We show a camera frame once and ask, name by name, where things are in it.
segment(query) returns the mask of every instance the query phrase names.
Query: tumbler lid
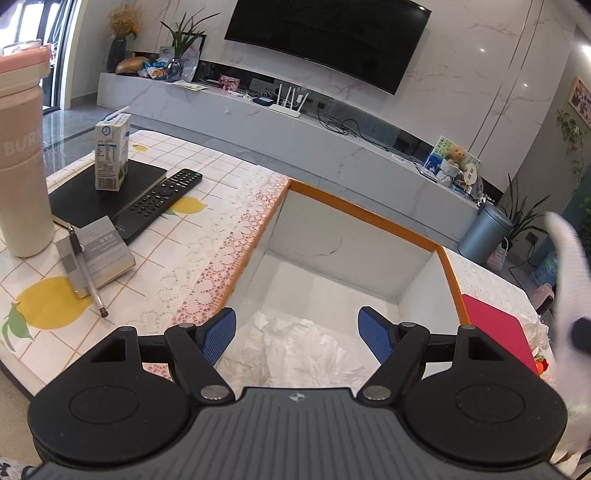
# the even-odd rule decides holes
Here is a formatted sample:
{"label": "tumbler lid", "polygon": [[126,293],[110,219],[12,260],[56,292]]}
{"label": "tumbler lid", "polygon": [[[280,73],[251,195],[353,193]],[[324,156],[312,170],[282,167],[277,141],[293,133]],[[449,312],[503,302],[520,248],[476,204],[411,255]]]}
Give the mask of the tumbler lid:
{"label": "tumbler lid", "polygon": [[41,40],[0,48],[0,97],[22,92],[49,74],[51,45]]}

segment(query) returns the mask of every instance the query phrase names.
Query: tv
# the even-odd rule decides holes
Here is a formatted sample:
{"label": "tv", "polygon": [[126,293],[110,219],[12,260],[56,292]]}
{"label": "tv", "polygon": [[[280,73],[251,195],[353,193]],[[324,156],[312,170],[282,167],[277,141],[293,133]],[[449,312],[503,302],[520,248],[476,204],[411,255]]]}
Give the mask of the tv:
{"label": "tv", "polygon": [[394,94],[430,14],[410,0],[238,0],[226,39],[320,63]]}

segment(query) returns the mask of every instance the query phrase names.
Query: remote control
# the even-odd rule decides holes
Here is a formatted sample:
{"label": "remote control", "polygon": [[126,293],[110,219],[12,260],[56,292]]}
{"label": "remote control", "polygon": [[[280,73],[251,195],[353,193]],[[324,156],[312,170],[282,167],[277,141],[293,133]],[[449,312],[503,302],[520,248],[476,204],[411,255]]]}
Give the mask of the remote control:
{"label": "remote control", "polygon": [[184,168],[154,186],[146,195],[123,210],[115,221],[123,241],[129,245],[141,232],[189,192],[203,178],[196,171]]}

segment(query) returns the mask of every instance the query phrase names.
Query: potted plant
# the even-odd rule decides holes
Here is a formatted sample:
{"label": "potted plant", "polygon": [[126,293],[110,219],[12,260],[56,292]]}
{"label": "potted plant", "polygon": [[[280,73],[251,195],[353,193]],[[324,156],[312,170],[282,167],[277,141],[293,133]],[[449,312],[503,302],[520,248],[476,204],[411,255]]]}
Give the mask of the potted plant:
{"label": "potted plant", "polygon": [[142,10],[135,5],[120,5],[109,12],[109,26],[115,38],[107,57],[107,72],[114,73],[117,65],[125,59],[127,36],[138,38]]}
{"label": "potted plant", "polygon": [[204,10],[204,8],[205,7],[188,19],[187,12],[185,12],[183,19],[180,21],[180,23],[176,24],[175,30],[170,28],[166,23],[160,21],[160,23],[168,28],[170,33],[173,35],[174,58],[168,64],[168,74],[166,77],[168,82],[176,82],[180,80],[181,74],[183,72],[183,62],[181,60],[183,54],[191,47],[191,45],[193,45],[195,40],[205,33],[205,30],[198,30],[197,26],[202,21],[219,15],[218,12],[216,14],[209,15],[208,17],[204,17],[201,20],[195,21],[195,16],[199,15]]}
{"label": "potted plant", "polygon": [[508,241],[507,250],[511,249],[511,247],[513,246],[513,240],[515,240],[517,235],[519,235],[522,232],[526,232],[528,230],[535,230],[537,232],[545,233],[546,235],[548,235],[548,232],[546,230],[544,230],[543,228],[534,226],[531,223],[543,215],[543,213],[535,212],[535,209],[537,207],[539,207],[542,203],[544,203],[546,200],[548,200],[550,195],[546,195],[539,202],[535,203],[534,206],[532,208],[530,208],[527,212],[524,212],[525,202],[527,201],[527,195],[525,196],[525,198],[523,199],[523,201],[520,204],[519,203],[519,185],[517,183],[517,180],[515,180],[515,190],[514,190],[513,189],[513,182],[511,181],[511,177],[509,177],[509,194],[511,196],[511,211],[509,213],[507,213],[505,208],[500,207],[505,212],[507,217],[509,217],[509,219],[511,220],[511,223],[513,223],[513,228],[511,229],[511,231],[507,235],[507,241]]}
{"label": "potted plant", "polygon": [[585,250],[585,255],[589,258],[591,257],[591,196],[585,197],[581,207],[587,212],[587,218],[579,228],[578,234]]}
{"label": "potted plant", "polygon": [[571,158],[571,162],[573,164],[573,173],[577,176],[578,187],[578,185],[581,183],[581,176],[584,167],[583,137],[587,134],[587,130],[582,130],[577,125],[577,122],[573,116],[562,109],[558,109],[557,122],[560,125],[560,130],[562,131],[562,138],[564,141],[569,142],[566,153],[569,154],[579,150],[580,145],[580,158],[578,156]]}

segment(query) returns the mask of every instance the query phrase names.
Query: white tissue paper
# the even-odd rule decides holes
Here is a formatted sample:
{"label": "white tissue paper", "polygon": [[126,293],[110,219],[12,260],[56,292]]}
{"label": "white tissue paper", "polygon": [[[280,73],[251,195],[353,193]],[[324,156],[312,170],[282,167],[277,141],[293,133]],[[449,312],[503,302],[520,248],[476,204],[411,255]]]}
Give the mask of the white tissue paper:
{"label": "white tissue paper", "polygon": [[372,375],[314,322],[261,312],[236,332],[216,369],[237,398],[242,387],[350,387],[355,395]]}

